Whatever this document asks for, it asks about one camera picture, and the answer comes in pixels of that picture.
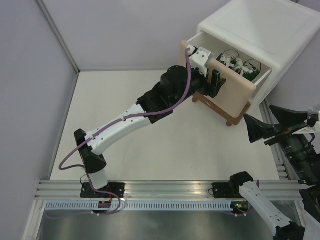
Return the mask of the white cabinet shell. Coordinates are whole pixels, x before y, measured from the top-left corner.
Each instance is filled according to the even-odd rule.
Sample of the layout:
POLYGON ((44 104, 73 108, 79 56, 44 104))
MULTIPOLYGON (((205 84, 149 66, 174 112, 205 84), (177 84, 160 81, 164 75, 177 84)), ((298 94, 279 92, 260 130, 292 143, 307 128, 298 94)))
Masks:
POLYGON ((235 49, 262 64, 251 106, 259 106, 320 29, 320 13, 290 0, 232 0, 191 38, 212 53, 235 49))

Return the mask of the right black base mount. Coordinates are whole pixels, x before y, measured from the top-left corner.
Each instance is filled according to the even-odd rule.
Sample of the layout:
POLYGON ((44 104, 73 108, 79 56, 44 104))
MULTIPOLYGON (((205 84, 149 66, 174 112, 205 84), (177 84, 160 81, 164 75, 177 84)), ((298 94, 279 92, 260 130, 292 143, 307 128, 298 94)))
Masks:
POLYGON ((228 182, 213 182, 212 191, 215 199, 232 199, 234 196, 228 182))

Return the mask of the brown drawer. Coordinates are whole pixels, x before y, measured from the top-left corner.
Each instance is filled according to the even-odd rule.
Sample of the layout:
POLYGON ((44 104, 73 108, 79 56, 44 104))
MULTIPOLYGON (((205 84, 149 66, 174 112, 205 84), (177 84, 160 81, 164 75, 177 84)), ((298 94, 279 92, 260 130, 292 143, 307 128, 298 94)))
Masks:
POLYGON ((201 103, 205 104, 207 107, 212 109, 214 112, 216 112, 218 115, 223 117, 226 120, 226 125, 228 127, 231 126, 237 126, 243 119, 244 115, 247 113, 249 108, 251 107, 251 103, 247 102, 247 104, 244 106, 243 110, 240 112, 238 117, 232 117, 228 113, 226 113, 224 110, 222 110, 220 107, 218 107, 216 104, 214 104, 211 100, 209 100, 204 95, 200 94, 199 92, 196 92, 192 97, 192 102, 196 103, 200 101, 201 103))

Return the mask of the green sneaker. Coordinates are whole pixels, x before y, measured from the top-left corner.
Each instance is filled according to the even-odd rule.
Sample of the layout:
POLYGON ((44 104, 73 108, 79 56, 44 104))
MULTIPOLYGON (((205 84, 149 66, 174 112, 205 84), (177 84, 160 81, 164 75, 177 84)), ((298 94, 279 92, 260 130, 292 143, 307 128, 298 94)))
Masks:
POLYGON ((236 64, 233 68, 233 71, 247 79, 250 82, 253 82, 262 70, 262 64, 256 59, 249 59, 243 61, 239 57, 236 58, 236 64))
POLYGON ((216 60, 221 64, 225 65, 227 68, 232 69, 235 67, 238 57, 239 57, 238 51, 226 50, 222 52, 216 60))

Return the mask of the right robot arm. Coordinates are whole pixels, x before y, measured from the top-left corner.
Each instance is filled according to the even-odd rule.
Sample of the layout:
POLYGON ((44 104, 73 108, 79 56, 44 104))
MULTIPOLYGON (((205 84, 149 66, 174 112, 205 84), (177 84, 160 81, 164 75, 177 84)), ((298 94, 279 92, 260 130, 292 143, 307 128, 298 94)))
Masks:
POLYGON ((320 238, 320 155, 312 140, 320 132, 320 107, 295 111, 275 105, 269 106, 277 124, 264 123, 255 117, 243 116, 249 141, 261 139, 265 145, 279 145, 298 176, 298 181, 282 182, 268 193, 246 172, 229 178, 228 192, 242 197, 258 213, 272 233, 274 240, 318 240, 320 238), (297 201, 298 224, 278 209, 273 201, 297 201))

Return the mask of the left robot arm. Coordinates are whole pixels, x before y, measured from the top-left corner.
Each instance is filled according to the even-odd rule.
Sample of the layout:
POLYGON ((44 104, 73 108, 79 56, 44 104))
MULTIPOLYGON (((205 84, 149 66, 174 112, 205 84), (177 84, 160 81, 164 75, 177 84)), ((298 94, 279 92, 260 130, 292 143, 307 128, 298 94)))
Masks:
POLYGON ((110 146, 134 131, 169 116, 177 106, 195 93, 216 97, 225 83, 226 79, 221 77, 218 70, 214 69, 209 75, 205 75, 198 68, 187 69, 175 65, 122 116, 92 131, 76 130, 74 138, 85 173, 92 183, 92 193, 98 198, 104 198, 109 193, 105 172, 107 162, 103 153, 110 146))

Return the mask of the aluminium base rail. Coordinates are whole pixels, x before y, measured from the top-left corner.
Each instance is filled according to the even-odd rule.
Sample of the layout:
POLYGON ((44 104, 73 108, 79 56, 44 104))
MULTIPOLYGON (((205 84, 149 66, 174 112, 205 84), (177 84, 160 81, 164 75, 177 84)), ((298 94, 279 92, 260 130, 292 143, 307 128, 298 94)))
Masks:
MULTIPOLYGON (((123 181, 125 200, 208 201, 211 181, 123 181)), ((307 186, 295 180, 261 180, 261 192, 272 201, 300 200, 299 191, 307 186)), ((38 200, 79 200, 82 185, 79 180, 42 180, 37 187, 38 200)))

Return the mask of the beige drawer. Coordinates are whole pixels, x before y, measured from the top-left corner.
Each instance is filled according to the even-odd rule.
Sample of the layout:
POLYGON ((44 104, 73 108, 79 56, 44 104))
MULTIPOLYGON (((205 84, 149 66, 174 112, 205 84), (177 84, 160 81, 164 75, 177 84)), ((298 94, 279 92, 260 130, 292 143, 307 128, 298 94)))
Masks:
POLYGON ((186 66, 185 50, 188 45, 196 48, 203 47, 211 52, 206 66, 209 83, 212 79, 213 70, 219 71, 221 78, 226 79, 226 83, 221 87, 215 98, 207 97, 210 101, 234 118, 240 115, 247 102, 250 102, 250 108, 254 107, 254 101, 258 99, 258 92, 272 73, 271 68, 262 64, 260 74, 253 82, 250 82, 233 69, 218 62, 217 58, 227 50, 238 51, 239 58, 243 61, 253 59, 253 57, 205 32, 200 32, 188 41, 181 41, 179 64, 184 67, 186 66))

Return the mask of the right aluminium frame rail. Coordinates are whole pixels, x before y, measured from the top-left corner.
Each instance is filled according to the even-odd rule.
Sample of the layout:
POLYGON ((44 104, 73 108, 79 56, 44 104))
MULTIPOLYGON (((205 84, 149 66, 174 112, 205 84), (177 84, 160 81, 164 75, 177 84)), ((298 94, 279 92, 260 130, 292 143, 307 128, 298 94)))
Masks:
MULTIPOLYGON (((259 110, 261 112, 263 122, 267 124, 272 124, 272 125, 275 125, 278 123, 269 108, 269 104, 267 100, 263 100, 263 102, 259 105, 259 110)), ((285 164, 285 159, 280 146, 278 144, 275 144, 275 145, 272 145, 270 148, 275 161, 279 179, 282 181, 290 180, 291 178, 289 177, 288 169, 285 164)))

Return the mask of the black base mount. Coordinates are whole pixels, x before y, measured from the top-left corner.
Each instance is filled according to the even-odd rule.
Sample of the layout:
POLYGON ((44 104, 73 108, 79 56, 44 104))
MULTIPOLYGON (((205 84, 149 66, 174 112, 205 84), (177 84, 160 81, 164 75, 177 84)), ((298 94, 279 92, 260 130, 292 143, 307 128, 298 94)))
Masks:
POLYGON ((234 196, 228 182, 213 182, 212 191, 215 199, 232 199, 234 196))
MULTIPOLYGON (((123 198, 125 193, 125 183, 109 182, 107 186, 99 189, 99 191, 110 192, 117 195, 119 198, 123 198)), ((96 192, 91 188, 91 185, 89 182, 84 182, 82 184, 82 188, 80 191, 80 198, 92 198, 92 199, 111 198, 113 199, 115 197, 109 193, 106 194, 106 193, 96 192)))

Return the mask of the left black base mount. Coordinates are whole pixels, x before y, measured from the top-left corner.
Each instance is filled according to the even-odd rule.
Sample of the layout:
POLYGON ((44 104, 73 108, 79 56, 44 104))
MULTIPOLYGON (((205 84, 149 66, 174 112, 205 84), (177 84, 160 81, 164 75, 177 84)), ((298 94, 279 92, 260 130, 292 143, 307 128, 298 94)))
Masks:
MULTIPOLYGON (((119 198, 123 198, 125 193, 125 183, 109 182, 107 186, 99 189, 99 191, 110 192, 117 195, 119 198)), ((91 185, 89 182, 84 182, 82 184, 82 188, 80 191, 80 198, 92 198, 92 199, 111 198, 113 199, 115 197, 109 193, 106 194, 106 193, 96 192, 91 188, 91 185)))

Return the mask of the left corner aluminium post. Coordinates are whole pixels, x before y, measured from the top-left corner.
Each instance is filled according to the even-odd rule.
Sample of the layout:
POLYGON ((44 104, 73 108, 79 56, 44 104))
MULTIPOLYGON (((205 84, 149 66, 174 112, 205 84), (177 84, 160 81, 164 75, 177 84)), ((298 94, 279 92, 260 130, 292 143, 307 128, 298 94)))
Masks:
POLYGON ((52 15, 50 14, 50 11, 48 10, 45 2, 43 0, 34 0, 34 3, 38 7, 40 13, 42 14, 44 20, 46 21, 50 31, 54 35, 54 38, 56 39, 59 47, 61 48, 64 56, 66 57, 67 61, 71 65, 72 69, 74 70, 75 74, 78 76, 80 74, 80 69, 74 59, 74 57, 71 54, 70 49, 68 48, 59 28, 57 27, 52 15))

